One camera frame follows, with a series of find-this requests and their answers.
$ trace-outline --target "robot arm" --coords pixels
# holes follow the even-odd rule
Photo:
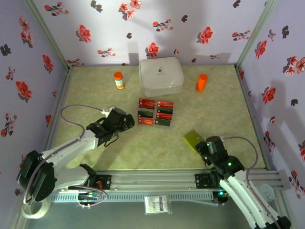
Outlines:
[[[42,201],[53,191],[63,187],[84,184],[91,186],[94,183],[96,173],[88,165],[82,164],[73,169],[63,169],[63,167],[90,149],[102,144],[107,146],[106,144],[113,138],[116,137],[115,140],[117,140],[120,132],[134,126],[131,114],[126,114],[114,106],[103,110],[102,114],[105,114],[106,117],[88,125],[81,137],[78,136],[43,153],[32,151],[27,154],[17,182],[25,190],[29,189],[28,194],[33,200]]]
[[[279,214],[264,200],[241,162],[229,156],[220,137],[210,137],[196,145],[196,150],[208,165],[213,164],[210,176],[218,180],[245,215],[252,229],[289,229],[287,217]]]

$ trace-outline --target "white plastic container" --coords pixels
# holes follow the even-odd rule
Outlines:
[[[182,90],[184,76],[175,57],[142,60],[139,72],[141,89],[147,97],[177,94]]]

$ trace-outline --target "wall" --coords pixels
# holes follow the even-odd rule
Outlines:
[[[33,0],[70,65],[236,63],[266,0]]]
[[[297,229],[305,227],[304,7],[303,0],[279,1],[241,69],[260,140],[287,174]]]
[[[21,162],[40,151],[64,68],[21,0],[0,1],[0,222],[8,228]]]

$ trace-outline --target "wire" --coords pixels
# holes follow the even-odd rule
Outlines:
[[[247,169],[246,171],[246,182],[247,182],[247,185],[250,189],[250,191],[252,192],[252,195],[254,195],[255,199],[261,204],[261,206],[264,208],[264,210],[267,212],[268,215],[270,215],[270,218],[273,220],[273,222],[275,223],[275,225],[277,226],[278,229],[281,229],[280,225],[278,224],[278,222],[276,221],[276,219],[273,217],[273,215],[271,214],[271,212],[268,210],[268,208],[264,205],[264,203],[262,202],[262,200],[258,197],[258,195],[254,192],[253,188],[251,187],[250,185],[250,181],[249,181],[249,173],[250,173],[250,170],[253,169],[257,162],[258,162],[258,152],[256,150],[256,147],[255,145],[247,138],[245,137],[240,137],[240,136],[232,136],[232,137],[224,137],[222,138],[222,140],[226,140],[226,139],[233,139],[233,138],[240,138],[240,139],[243,139],[245,141],[247,141],[248,143],[250,143],[250,145],[253,147],[254,151],[255,151],[255,161],[253,163],[253,165]]]
[[[90,208],[90,207],[93,207],[93,206],[95,206],[95,205],[101,204],[102,202],[105,202],[105,201],[108,200],[108,198],[109,198],[108,194],[107,194],[104,190],[101,190],[101,189],[97,189],[97,188],[94,188],[94,187],[87,187],[87,186],[85,186],[85,185],[74,185],[74,187],[81,187],[81,188],[85,188],[85,189],[90,189],[90,190],[98,191],[98,192],[101,192],[102,194],[104,194],[104,195],[106,196],[105,199],[102,199],[102,198],[101,198],[100,201],[95,202],[95,203],[93,203],[93,204],[88,203],[87,206],[84,205],[84,204],[82,205],[82,204],[79,202],[79,200],[77,200],[78,204],[81,205],[83,208]]]
[[[114,143],[116,140],[118,140],[118,139],[119,139],[119,135],[116,135],[116,136],[117,136],[116,139],[113,140],[112,142],[110,142],[109,144],[107,144],[107,142],[105,142],[104,147],[107,147],[107,146],[109,146],[110,144]]]
[[[43,160],[37,165],[37,167],[35,168],[35,170],[33,171],[32,175],[31,175],[31,177],[30,177],[28,186],[27,186],[27,188],[26,188],[26,190],[25,190],[24,197],[23,197],[23,203],[24,203],[24,204],[27,204],[27,203],[29,203],[29,201],[30,201],[30,199],[27,199],[27,197],[28,197],[28,194],[29,194],[29,192],[30,192],[30,188],[32,187],[33,180],[34,180],[34,178],[35,178],[35,176],[36,176],[38,170],[40,169],[40,167],[41,167],[42,165],[44,165],[44,163],[47,162],[47,160],[49,160],[52,156],[54,156],[54,155],[56,155],[57,153],[59,153],[61,150],[63,150],[63,149],[65,149],[65,148],[67,148],[67,147],[73,145],[74,143],[77,143],[77,142],[84,136],[84,134],[85,134],[85,127],[84,127],[83,125],[81,125],[81,124],[79,124],[79,123],[74,123],[74,122],[68,121],[68,120],[65,119],[65,118],[63,117],[63,115],[62,115],[62,113],[63,113],[63,111],[64,111],[65,109],[67,109],[67,108],[69,108],[69,107],[72,107],[72,106],[82,106],[82,107],[92,108],[92,109],[95,109],[95,110],[98,110],[98,111],[101,111],[101,112],[103,111],[103,109],[100,109],[100,108],[97,108],[97,107],[93,107],[93,106],[82,105],[82,104],[73,104],[73,105],[69,105],[69,106],[66,106],[66,107],[62,108],[62,110],[61,110],[61,112],[60,112],[60,115],[61,115],[62,120],[65,121],[65,122],[67,122],[67,123],[69,123],[69,124],[79,126],[79,127],[82,129],[81,135],[80,135],[77,139],[75,139],[74,141],[72,141],[72,142],[70,142],[70,143],[68,143],[68,144],[66,144],[66,145],[64,145],[64,146],[62,146],[62,147],[60,147],[60,148],[58,148],[57,150],[55,150],[53,153],[51,153],[50,155],[48,155],[45,159],[43,159]]]

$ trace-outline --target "red box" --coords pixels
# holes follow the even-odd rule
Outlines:
[[[139,117],[139,118],[138,118],[138,124],[142,124],[142,125],[153,125],[153,124],[154,124],[154,119],[153,119],[153,118]]]
[[[146,108],[154,110],[156,101],[152,99],[139,99],[139,108]]]
[[[172,114],[165,114],[165,113],[157,113],[156,118],[160,119],[166,119],[166,120],[172,120],[173,115]]]
[[[173,109],[173,102],[168,102],[168,101],[158,101],[157,106],[159,106],[159,107],[165,107],[165,108],[171,108],[171,109]]]

